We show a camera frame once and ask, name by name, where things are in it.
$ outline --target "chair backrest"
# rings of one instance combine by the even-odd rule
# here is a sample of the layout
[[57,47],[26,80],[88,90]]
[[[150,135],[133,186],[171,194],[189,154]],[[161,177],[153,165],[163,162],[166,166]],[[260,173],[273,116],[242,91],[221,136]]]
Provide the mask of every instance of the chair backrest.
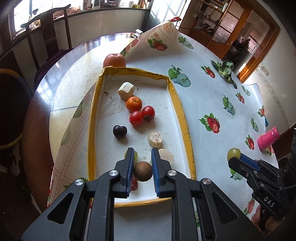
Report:
[[43,35],[43,39],[44,39],[45,48],[46,48],[46,51],[48,54],[48,58],[50,58],[59,51],[59,46],[57,43],[57,36],[56,36],[55,29],[54,29],[53,14],[57,11],[61,11],[61,10],[64,11],[68,46],[69,46],[69,49],[71,49],[72,44],[71,44],[70,29],[69,29],[69,22],[68,22],[68,16],[67,16],[67,8],[69,8],[70,6],[71,6],[71,4],[69,4],[65,7],[50,9],[46,12],[43,12],[43,13],[37,15],[36,17],[31,19],[29,22],[21,25],[21,28],[26,28],[26,34],[27,34],[31,54],[32,54],[32,57],[33,57],[33,60],[34,60],[37,70],[40,68],[40,66],[39,66],[39,63],[38,63],[38,60],[37,60],[37,57],[35,54],[35,50],[33,47],[33,42],[32,42],[32,38],[31,38],[31,29],[29,27],[30,24],[36,20],[40,20],[41,31],[42,31],[42,35]]

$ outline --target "bright window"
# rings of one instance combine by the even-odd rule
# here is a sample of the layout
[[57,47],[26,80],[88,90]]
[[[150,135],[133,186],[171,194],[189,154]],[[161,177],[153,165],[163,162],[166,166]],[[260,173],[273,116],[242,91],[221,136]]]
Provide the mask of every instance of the bright window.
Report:
[[[38,9],[36,15],[46,12],[49,9],[56,7],[65,7],[68,4],[71,4],[71,7],[77,7],[82,5],[82,0],[32,0],[32,11]],[[30,0],[22,0],[14,8],[14,21],[15,21],[15,31],[18,32],[21,30],[21,25],[28,22],[29,15],[32,16],[32,13],[29,12],[30,9]]]

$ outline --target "wooden door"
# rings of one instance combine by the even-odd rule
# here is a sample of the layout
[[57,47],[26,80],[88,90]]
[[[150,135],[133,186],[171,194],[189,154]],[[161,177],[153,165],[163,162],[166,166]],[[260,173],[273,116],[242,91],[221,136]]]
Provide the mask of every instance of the wooden door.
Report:
[[251,11],[251,6],[241,0],[233,0],[207,48],[222,59],[238,37]]

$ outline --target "pink bottle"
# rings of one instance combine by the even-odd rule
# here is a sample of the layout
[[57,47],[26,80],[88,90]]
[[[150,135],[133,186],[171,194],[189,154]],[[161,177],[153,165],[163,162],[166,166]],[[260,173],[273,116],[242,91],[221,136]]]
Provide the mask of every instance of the pink bottle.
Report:
[[258,146],[260,151],[264,151],[266,148],[274,144],[278,139],[279,131],[276,127],[274,127],[258,138]]

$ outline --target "metal screw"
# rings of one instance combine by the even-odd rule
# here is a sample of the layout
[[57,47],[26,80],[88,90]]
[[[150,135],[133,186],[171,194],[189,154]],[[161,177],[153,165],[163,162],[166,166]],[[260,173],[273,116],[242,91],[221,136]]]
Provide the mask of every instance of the metal screw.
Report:
[[116,171],[116,170],[111,170],[110,172],[109,172],[109,175],[110,176],[116,176],[118,174],[118,171]]
[[208,178],[204,178],[204,179],[202,180],[202,182],[203,182],[203,184],[205,184],[205,185],[210,185],[210,184],[212,183],[212,181],[211,181],[210,179],[208,179]]
[[176,176],[176,175],[177,175],[177,172],[176,172],[175,170],[169,170],[169,171],[168,171],[168,174],[169,174],[170,176]]
[[77,179],[76,181],[75,181],[75,185],[77,185],[77,186],[80,186],[80,185],[82,185],[83,184],[83,180],[82,179]]

